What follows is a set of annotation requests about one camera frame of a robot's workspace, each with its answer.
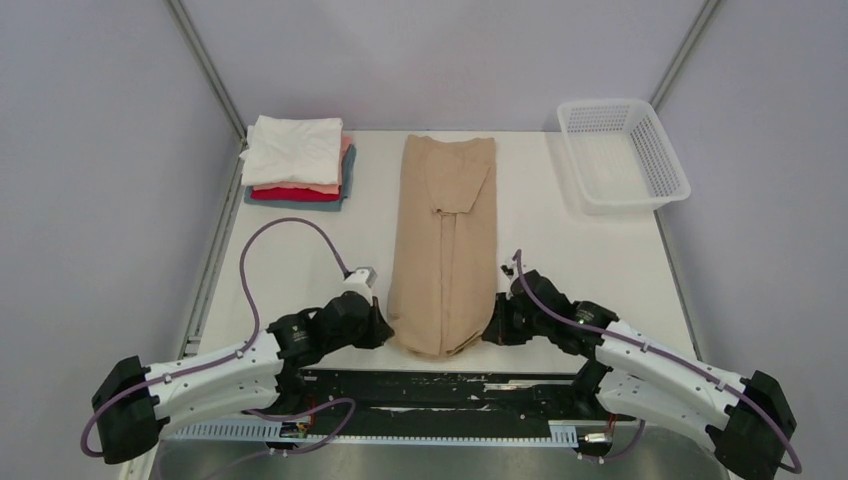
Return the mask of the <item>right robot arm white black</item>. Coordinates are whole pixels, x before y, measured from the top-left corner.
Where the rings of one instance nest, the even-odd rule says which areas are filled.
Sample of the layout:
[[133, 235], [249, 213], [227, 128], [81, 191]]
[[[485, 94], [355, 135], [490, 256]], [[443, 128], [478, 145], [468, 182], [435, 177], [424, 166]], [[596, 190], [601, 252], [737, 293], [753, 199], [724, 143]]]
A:
[[543, 337], [584, 358], [571, 403], [584, 417], [635, 417], [682, 435], [742, 479], [797, 473], [791, 445], [797, 421], [779, 381], [688, 359], [591, 301], [571, 301], [536, 270], [503, 266], [510, 281], [496, 296], [484, 341], [523, 345]]

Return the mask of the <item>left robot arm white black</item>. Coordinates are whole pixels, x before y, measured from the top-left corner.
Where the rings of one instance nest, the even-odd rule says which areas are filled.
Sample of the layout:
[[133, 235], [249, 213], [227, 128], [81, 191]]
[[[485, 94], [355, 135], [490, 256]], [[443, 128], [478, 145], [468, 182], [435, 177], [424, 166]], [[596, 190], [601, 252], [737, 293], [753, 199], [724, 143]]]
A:
[[269, 408], [295, 413], [306, 399], [300, 369], [348, 346], [379, 348], [393, 335], [376, 298], [348, 291], [323, 307], [278, 318], [251, 344], [148, 366], [124, 358], [91, 400], [97, 455], [120, 464], [187, 425]]

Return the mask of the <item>beige t shirt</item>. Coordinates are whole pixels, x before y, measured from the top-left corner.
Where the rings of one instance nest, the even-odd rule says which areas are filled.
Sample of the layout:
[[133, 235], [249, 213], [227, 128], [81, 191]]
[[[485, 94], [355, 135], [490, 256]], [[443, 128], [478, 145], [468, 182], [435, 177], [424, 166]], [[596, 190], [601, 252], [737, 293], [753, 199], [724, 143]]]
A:
[[494, 139], [408, 136], [387, 306], [395, 342], [430, 358], [473, 344], [494, 310], [496, 263]]

